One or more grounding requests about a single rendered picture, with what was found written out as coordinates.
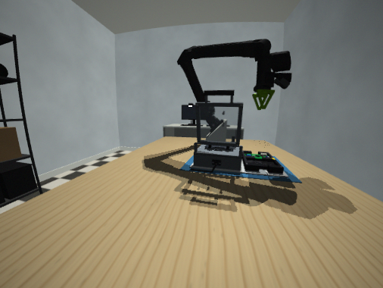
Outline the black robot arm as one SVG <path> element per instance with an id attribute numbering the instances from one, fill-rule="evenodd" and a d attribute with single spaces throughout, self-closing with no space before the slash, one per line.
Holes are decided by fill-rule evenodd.
<path id="1" fill-rule="evenodd" d="M 291 82 L 291 73 L 275 72 L 291 69 L 290 52 L 270 53 L 270 49 L 271 42 L 268 39 L 192 46 L 182 52 L 177 63 L 184 70 L 197 102 L 205 102 L 205 96 L 195 73 L 192 59 L 218 57 L 255 58 L 255 61 L 257 61 L 257 73 L 265 70 L 270 71 L 266 72 L 265 83 L 275 83 L 277 86 L 287 89 Z M 271 72 L 271 68 L 273 72 Z"/>

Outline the green circuit board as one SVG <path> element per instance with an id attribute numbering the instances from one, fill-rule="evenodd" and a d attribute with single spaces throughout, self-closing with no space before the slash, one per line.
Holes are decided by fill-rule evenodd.
<path id="1" fill-rule="evenodd" d="M 269 156 L 267 155 L 267 154 L 263 154 L 263 153 L 260 153 L 260 155 L 257 155 L 257 154 L 247 154 L 247 153 L 245 153 L 245 155 L 247 155 L 247 156 L 254 156 L 255 158 L 258 158 L 258 159 L 262 159 L 262 157 L 268 157 L 269 158 Z M 263 155 L 263 156 L 262 156 Z"/>

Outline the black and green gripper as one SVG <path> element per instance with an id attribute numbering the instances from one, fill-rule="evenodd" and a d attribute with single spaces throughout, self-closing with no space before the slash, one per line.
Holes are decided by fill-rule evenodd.
<path id="1" fill-rule="evenodd" d="M 275 90 L 271 90 L 271 88 L 274 87 L 274 83 L 265 83 L 266 72 L 270 72 L 270 71 L 265 70 L 265 71 L 261 71 L 257 73 L 257 83 L 256 83 L 256 86 L 254 87 L 254 92 L 256 92 L 257 94 L 252 95 L 254 98 L 255 104 L 257 106 L 257 110 L 266 109 L 266 106 L 268 105 L 270 99 L 272 98 L 275 92 Z M 269 94 L 269 97 L 266 100 L 268 94 Z M 259 99 L 260 107 L 258 105 L 256 97 L 258 97 Z M 262 98 L 263 98 L 263 101 L 262 101 Z M 263 105 L 265 101 L 266 103 L 265 105 Z"/>

